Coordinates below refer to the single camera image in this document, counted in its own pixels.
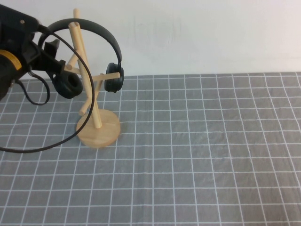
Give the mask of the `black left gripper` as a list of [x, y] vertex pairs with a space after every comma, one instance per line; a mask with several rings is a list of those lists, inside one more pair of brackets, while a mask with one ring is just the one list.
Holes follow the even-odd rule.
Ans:
[[33, 41], [40, 30], [40, 23], [19, 23], [18, 26], [1, 24], [0, 70], [45, 71], [52, 76], [64, 71], [66, 62], [56, 60], [60, 40], [45, 42], [44, 49]]

